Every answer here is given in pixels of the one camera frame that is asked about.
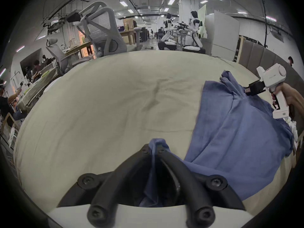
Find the floor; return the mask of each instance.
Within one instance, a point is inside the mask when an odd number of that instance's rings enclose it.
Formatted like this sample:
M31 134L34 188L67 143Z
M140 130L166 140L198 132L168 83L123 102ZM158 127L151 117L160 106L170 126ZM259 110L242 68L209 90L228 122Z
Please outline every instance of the floor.
M142 51L146 51L146 50L148 50L148 51L150 51L150 50L159 50L158 46L157 46L157 44L158 44L158 40L157 39L149 39L146 42L142 42L141 44L143 45L143 47L141 49ZM153 49L146 49L146 47L149 47L149 46L152 46Z

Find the chair headrest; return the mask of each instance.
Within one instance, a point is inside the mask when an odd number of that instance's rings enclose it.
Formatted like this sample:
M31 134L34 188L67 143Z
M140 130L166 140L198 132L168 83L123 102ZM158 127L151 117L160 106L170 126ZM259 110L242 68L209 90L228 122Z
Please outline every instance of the chair headrest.
M47 40L49 41L50 45L54 45L55 43L57 43L58 39L57 38L47 38Z

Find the human hand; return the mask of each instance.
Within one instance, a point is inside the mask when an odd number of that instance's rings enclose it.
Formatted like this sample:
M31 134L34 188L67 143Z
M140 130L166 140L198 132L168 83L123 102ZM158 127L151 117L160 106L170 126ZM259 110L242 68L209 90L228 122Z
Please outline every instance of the human hand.
M287 105L294 104L294 102L296 100L295 99L295 92L296 92L296 90L294 88L292 88L287 83L282 83L282 84L277 85L274 92L270 91L273 100L275 100L275 95L277 93L279 93L279 91L283 92L283 94L285 96L285 99L286 99Z

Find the mattress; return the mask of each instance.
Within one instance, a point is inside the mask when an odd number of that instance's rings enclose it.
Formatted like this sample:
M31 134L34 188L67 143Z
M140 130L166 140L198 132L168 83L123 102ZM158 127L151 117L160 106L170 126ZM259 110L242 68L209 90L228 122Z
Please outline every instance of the mattress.
M240 64L180 51L128 52L78 65L21 126L14 161L23 189L49 212L80 175L113 171L152 138L165 139L184 158L204 82L219 81L223 70L243 86L258 79ZM260 97L272 102L269 92ZM292 163L291 154L273 182L244 201L251 214L276 196Z

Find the black screw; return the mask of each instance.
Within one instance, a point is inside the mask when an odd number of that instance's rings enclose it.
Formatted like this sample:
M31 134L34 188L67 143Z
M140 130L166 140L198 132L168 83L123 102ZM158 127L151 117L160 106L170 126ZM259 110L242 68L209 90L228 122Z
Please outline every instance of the black screw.
M211 185L215 187L219 187L220 185L222 185L222 181L219 178L214 178L211 180Z
M85 177L83 178L82 182L83 184L87 185L89 182L93 181L94 179L92 177Z
M196 215L196 221L200 225L212 224L215 220L213 210L210 208L201 208Z
M93 207L91 215L94 219L98 219L99 222L104 223L107 221L106 211L101 207Z

